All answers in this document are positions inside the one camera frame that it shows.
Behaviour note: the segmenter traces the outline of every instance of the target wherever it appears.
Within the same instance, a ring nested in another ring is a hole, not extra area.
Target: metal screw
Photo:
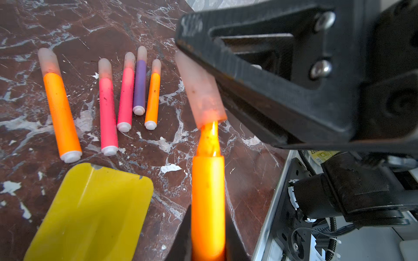
[[[259,64],[251,64],[251,66],[253,66],[253,67],[257,68],[257,69],[262,70],[262,67]]]
[[[335,13],[331,11],[325,12],[316,21],[314,30],[315,32],[326,30],[330,28],[334,24],[334,22],[335,22]]]
[[[332,71],[332,65],[327,60],[317,61],[311,68],[309,76],[312,80],[327,77]]]

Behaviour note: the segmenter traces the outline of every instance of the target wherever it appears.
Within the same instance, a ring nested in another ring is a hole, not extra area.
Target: purple marker
[[[135,115],[145,113],[145,79],[147,74],[147,48],[140,46],[136,62],[135,89],[133,92],[133,108]]]

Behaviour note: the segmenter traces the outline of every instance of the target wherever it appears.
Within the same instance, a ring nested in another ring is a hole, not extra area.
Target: marker
[[[73,163],[81,158],[80,141],[77,136],[70,104],[65,92],[64,82],[53,51],[41,48],[38,51],[39,63],[52,116],[59,157],[65,163]]]
[[[225,161],[221,156],[218,121],[227,119],[215,78],[184,53],[176,63],[198,129],[201,130],[191,180],[192,260],[223,261],[225,257]]]
[[[133,108],[135,115],[145,113],[145,79],[147,74],[147,48],[140,46],[136,62],[135,90],[133,92]]]
[[[113,101],[112,65],[106,58],[99,61],[99,97],[102,153],[105,156],[112,156],[117,153],[118,143],[115,102]]]
[[[117,129],[128,132],[132,128],[132,103],[135,70],[135,55],[131,52],[125,54],[123,65],[122,88],[120,91],[119,114],[117,116]]]
[[[151,70],[150,91],[148,93],[147,114],[145,115],[145,128],[154,130],[157,127],[158,103],[160,102],[160,75],[161,62],[153,61]]]

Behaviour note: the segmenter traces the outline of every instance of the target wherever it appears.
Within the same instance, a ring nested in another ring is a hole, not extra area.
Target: translucent marker cap
[[[99,81],[102,78],[109,78],[112,80],[112,65],[106,58],[99,60]]]
[[[140,46],[138,48],[138,56],[137,61],[143,60],[145,63],[147,63],[147,48],[145,46]]]
[[[161,75],[161,61],[158,59],[153,60],[151,74],[153,73],[158,73],[159,75]]]
[[[135,55],[131,52],[125,54],[125,62],[123,64],[123,69],[131,68],[135,70]]]
[[[39,64],[41,65],[42,76],[47,73],[56,73],[61,76],[59,70],[58,58],[53,51],[47,48],[41,48],[38,50]]]
[[[176,64],[198,129],[227,119],[215,78],[184,53],[176,52]]]

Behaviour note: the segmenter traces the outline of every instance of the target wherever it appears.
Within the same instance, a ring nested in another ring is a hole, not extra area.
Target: pink marker
[[[127,52],[123,66],[122,89],[120,91],[119,114],[117,116],[117,129],[120,132],[128,132],[132,127],[134,75],[135,55]]]
[[[99,61],[100,139],[102,153],[112,156],[117,153],[115,102],[113,101],[112,65],[109,60]]]

